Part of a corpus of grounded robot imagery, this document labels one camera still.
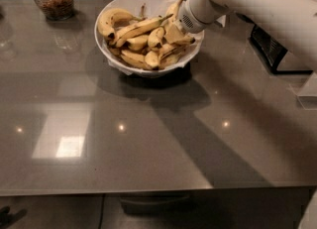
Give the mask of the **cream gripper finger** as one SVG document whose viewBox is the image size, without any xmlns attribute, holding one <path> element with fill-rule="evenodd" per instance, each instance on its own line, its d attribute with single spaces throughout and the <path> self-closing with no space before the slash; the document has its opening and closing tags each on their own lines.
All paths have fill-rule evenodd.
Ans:
<svg viewBox="0 0 317 229">
<path fill-rule="evenodd" d="M 175 24 L 172 24 L 166 30 L 164 37 L 169 44 L 181 45 L 184 42 L 185 34 Z"/>
</svg>

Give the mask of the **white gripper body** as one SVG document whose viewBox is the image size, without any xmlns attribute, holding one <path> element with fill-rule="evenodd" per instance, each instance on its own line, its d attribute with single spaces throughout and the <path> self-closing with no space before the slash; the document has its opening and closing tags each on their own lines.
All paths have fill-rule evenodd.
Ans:
<svg viewBox="0 0 317 229">
<path fill-rule="evenodd" d="M 212 0 L 186 0 L 179 9 L 177 19 L 182 28 L 198 34 L 228 13 L 228 9 Z"/>
</svg>

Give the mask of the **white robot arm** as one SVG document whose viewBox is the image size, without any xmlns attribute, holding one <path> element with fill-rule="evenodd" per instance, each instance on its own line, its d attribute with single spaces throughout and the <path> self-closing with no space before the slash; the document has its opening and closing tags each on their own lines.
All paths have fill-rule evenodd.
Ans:
<svg viewBox="0 0 317 229">
<path fill-rule="evenodd" d="M 186 0 L 176 24 L 197 34 L 231 12 L 244 15 L 317 70 L 317 0 Z"/>
</svg>

